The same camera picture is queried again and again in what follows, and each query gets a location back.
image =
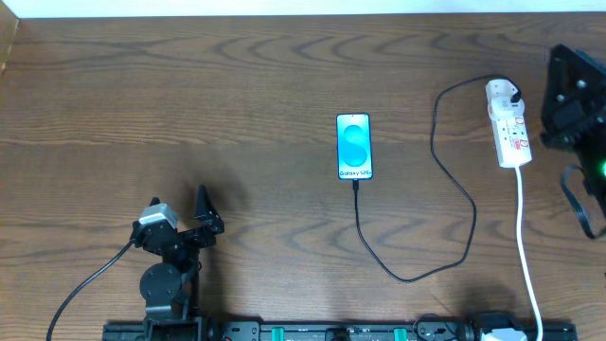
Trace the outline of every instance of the white backdrop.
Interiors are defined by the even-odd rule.
[[[606,11],[606,0],[4,0],[20,18]]]

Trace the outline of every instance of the phone screen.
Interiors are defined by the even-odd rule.
[[[337,116],[337,155],[339,179],[372,178],[370,116],[368,114]]]

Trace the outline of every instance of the black charging cable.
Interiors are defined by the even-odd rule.
[[[473,239],[473,232],[475,231],[475,222],[477,221],[477,208],[475,206],[475,202],[472,199],[472,196],[455,180],[455,178],[448,172],[448,170],[446,169],[446,167],[444,167],[444,165],[442,165],[442,163],[439,161],[439,159],[436,156],[436,152],[434,150],[434,137],[436,135],[436,126],[437,126],[437,105],[439,104],[439,101],[442,99],[442,97],[444,95],[446,95],[448,92],[450,92],[451,90],[462,86],[462,85],[466,85],[469,84],[471,82],[474,81],[481,81],[481,80],[485,80],[485,79],[505,79],[511,82],[511,84],[513,84],[513,86],[515,86],[518,89],[518,92],[515,93],[512,97],[511,97],[511,102],[512,103],[517,103],[520,101],[520,99],[522,98],[522,90],[520,90],[520,87],[518,85],[516,85],[515,82],[513,82],[509,77],[504,76],[504,75],[499,75],[499,74],[491,74],[491,75],[484,75],[484,76],[479,76],[479,77],[475,77],[466,81],[462,81],[460,83],[457,83],[455,85],[452,85],[450,87],[448,87],[446,90],[442,91],[436,99],[436,103],[434,104],[434,123],[432,125],[432,132],[430,135],[430,139],[429,139],[429,146],[432,152],[432,156],[434,157],[434,159],[436,160],[437,165],[444,171],[444,173],[448,176],[449,179],[451,179],[451,181],[459,188],[459,190],[465,195],[465,197],[467,197],[467,199],[470,201],[470,203],[472,204],[472,208],[473,208],[473,220],[472,220],[472,228],[470,230],[470,237],[467,240],[467,245],[465,246],[465,251],[463,252],[463,257],[461,257],[460,260],[455,261],[454,263],[451,264],[447,264],[444,266],[440,266],[437,269],[428,271],[422,275],[419,275],[415,278],[401,278],[398,275],[394,274],[391,270],[389,270],[389,268],[387,268],[387,266],[385,266],[385,264],[383,264],[383,262],[381,261],[381,259],[379,259],[379,257],[375,254],[375,252],[372,250],[372,248],[370,247],[370,245],[368,245],[368,243],[366,242],[364,236],[362,235],[362,230],[360,229],[360,216],[358,213],[358,190],[360,189],[360,184],[358,182],[358,180],[353,180],[353,205],[356,211],[356,227],[358,229],[358,236],[360,236],[360,240],[362,241],[362,243],[364,244],[364,246],[366,247],[366,250],[368,250],[368,252],[370,253],[370,256],[372,256],[372,258],[374,258],[377,263],[379,263],[379,265],[384,269],[384,271],[387,273],[387,275],[391,276],[391,278],[397,280],[398,282],[402,282],[402,283],[411,283],[423,278],[426,278],[428,276],[431,276],[433,274],[435,274],[436,272],[440,272],[443,270],[447,270],[453,267],[456,267],[457,265],[460,265],[461,263],[463,263],[463,261],[465,261],[465,259],[467,258],[467,255],[470,252],[470,247],[472,246],[472,239]]]
[[[579,200],[577,200],[577,198],[575,197],[575,194],[573,194],[572,191],[570,189],[568,189],[568,186],[566,186],[566,184],[568,183],[568,178],[570,177],[570,173],[573,171],[580,171],[581,173],[583,173],[583,176],[585,176],[585,171],[579,166],[573,165],[573,166],[566,167],[566,169],[564,170],[564,173],[561,175],[561,180],[560,180],[561,190],[564,192],[564,194],[566,195],[566,198],[570,202],[570,206],[572,206],[572,209],[577,214],[577,218],[579,219],[580,227],[583,229],[583,232],[585,232],[585,236],[587,236],[587,238],[589,238],[590,240],[594,240],[594,239],[603,237],[604,235],[606,235],[606,227],[604,229],[602,229],[601,231],[599,231],[597,236],[594,234],[594,231],[591,228],[591,223],[589,222],[589,218],[587,217],[587,214],[585,213],[585,209],[580,204]]]
[[[67,304],[69,304],[69,302],[72,300],[72,298],[74,298],[80,292],[80,290],[82,290],[88,283],[92,282],[95,278],[97,278],[99,275],[104,273],[105,270],[109,269],[110,266],[114,265],[114,263],[117,260],[119,260],[120,257],[122,257],[122,255],[124,255],[126,253],[126,251],[129,250],[129,248],[133,245],[133,243],[134,243],[134,241],[128,242],[122,248],[122,250],[120,250],[120,252],[118,252],[117,255],[112,258],[112,260],[108,261],[107,264],[103,265],[100,269],[98,269],[96,271],[95,274],[93,274],[93,275],[91,275],[91,277],[87,278],[81,285],[79,285],[76,289],[74,289],[74,291],[71,294],[69,294],[69,296],[65,299],[65,301],[61,305],[61,307],[59,307],[59,310],[57,310],[57,312],[55,313],[53,320],[50,322],[50,326],[48,326],[48,332],[46,333],[46,341],[51,341],[51,338],[53,336],[53,330],[55,329],[55,325],[57,324],[57,321],[59,320],[59,316],[61,316],[61,313],[63,313],[63,310],[65,309],[65,307],[67,307]]]

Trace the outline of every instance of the wooden table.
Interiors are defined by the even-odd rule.
[[[606,61],[604,34],[604,14],[24,20],[0,79],[0,339],[43,338],[152,196],[195,227],[199,184],[226,226],[201,255],[201,305],[217,317],[531,319],[515,175],[497,165],[484,82],[450,94],[438,118],[437,154],[478,205],[462,266],[389,278],[337,179],[334,117],[368,112],[370,243],[404,277],[460,258],[472,209],[429,153],[432,107],[447,86],[492,72],[525,94],[526,252],[541,311],[603,339],[606,247],[584,237],[560,191],[576,157],[538,135],[549,48]],[[57,339],[100,339],[108,320],[143,318],[139,279],[159,261],[129,251],[72,301]]]

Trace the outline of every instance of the power outlet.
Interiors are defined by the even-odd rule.
[[[515,168],[530,160],[530,144],[524,121],[524,101],[511,103],[510,98],[518,89],[507,80],[494,80],[486,85],[489,116],[499,166]]]

